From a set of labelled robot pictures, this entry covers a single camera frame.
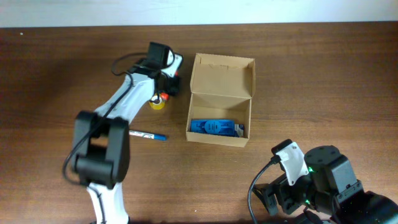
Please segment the blue tape dispenser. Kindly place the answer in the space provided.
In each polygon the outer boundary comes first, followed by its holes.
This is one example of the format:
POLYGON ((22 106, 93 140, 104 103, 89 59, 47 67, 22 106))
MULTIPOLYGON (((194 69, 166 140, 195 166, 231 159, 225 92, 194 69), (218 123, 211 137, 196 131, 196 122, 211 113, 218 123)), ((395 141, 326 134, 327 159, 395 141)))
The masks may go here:
POLYGON ((200 134, 233 137, 235 135, 234 125, 234 121, 229 119, 193 119, 190 131, 200 134))

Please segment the white blue staples box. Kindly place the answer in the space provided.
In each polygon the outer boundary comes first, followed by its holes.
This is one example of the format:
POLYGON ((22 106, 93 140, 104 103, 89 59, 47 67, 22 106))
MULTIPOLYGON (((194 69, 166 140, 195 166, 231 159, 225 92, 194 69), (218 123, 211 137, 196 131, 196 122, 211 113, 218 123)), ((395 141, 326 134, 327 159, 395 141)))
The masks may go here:
POLYGON ((243 124, 235 124, 234 125, 234 136, 237 138, 244 137, 244 125, 243 124))

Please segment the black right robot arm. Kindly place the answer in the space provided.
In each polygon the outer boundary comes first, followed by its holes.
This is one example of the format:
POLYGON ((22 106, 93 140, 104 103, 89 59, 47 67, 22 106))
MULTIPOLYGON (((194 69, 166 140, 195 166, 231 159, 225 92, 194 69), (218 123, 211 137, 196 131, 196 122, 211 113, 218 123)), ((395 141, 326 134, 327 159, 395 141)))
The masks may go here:
POLYGON ((303 212, 291 223, 390 223, 397 224, 397 204, 364 191, 349 159, 333 145, 303 153, 296 142, 286 139, 271 150, 273 156, 261 169, 279 164, 284 174, 269 184, 258 184, 258 173, 248 190, 261 201, 267 213, 290 215, 303 212))

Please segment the red black stapler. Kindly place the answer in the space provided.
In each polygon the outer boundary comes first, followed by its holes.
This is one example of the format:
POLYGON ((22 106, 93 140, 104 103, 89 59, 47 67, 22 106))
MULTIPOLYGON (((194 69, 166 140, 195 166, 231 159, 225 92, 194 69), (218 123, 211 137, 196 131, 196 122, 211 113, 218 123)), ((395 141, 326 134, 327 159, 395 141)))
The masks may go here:
POLYGON ((176 96, 180 91, 180 77, 178 73, 174 78, 169 78, 166 74, 161 76, 159 81, 160 96, 168 101, 171 96, 176 96))

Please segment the open cardboard box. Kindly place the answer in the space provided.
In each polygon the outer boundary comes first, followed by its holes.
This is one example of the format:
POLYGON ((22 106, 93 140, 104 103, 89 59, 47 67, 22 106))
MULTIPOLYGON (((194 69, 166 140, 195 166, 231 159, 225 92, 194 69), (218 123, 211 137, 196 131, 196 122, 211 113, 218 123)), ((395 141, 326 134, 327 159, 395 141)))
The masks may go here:
POLYGON ((190 80, 186 125, 190 142, 245 147, 250 139, 252 98, 256 92, 253 58, 197 53, 190 80), (191 131, 196 119, 230 119, 244 126, 243 136, 228 137, 191 131))

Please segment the yellow tape roll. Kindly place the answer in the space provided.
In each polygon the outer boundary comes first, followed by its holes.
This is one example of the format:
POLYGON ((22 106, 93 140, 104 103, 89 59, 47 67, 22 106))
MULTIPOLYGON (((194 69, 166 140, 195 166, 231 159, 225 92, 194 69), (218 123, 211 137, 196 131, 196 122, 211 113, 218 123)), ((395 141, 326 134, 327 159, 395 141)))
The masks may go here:
POLYGON ((165 101, 160 95, 155 94, 150 100, 149 105, 153 110, 161 110, 165 106, 165 101))

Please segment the white blue whiteboard marker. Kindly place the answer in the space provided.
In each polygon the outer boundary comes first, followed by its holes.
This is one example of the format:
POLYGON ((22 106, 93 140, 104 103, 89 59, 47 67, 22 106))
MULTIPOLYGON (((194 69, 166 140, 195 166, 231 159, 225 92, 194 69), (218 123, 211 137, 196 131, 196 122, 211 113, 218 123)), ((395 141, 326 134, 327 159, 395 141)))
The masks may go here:
POLYGON ((155 139, 160 141, 166 141, 167 137, 162 134, 146 133, 141 131, 129 130, 129 135, 136 136, 140 138, 155 139))

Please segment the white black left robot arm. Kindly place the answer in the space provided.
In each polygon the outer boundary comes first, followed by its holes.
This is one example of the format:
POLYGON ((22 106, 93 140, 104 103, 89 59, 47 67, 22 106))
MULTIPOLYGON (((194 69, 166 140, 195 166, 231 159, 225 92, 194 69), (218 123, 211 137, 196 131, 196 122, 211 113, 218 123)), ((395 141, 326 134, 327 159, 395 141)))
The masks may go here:
POLYGON ((129 126, 145 103, 158 105, 163 93, 179 92, 182 55, 168 45, 151 42, 146 52, 135 57, 137 61, 120 72, 117 64, 129 56, 113 62, 112 74, 123 76, 124 81, 106 103, 78 113, 73 148, 62 166, 63 178, 89 193, 96 223, 129 223, 122 185, 130 163, 129 126))

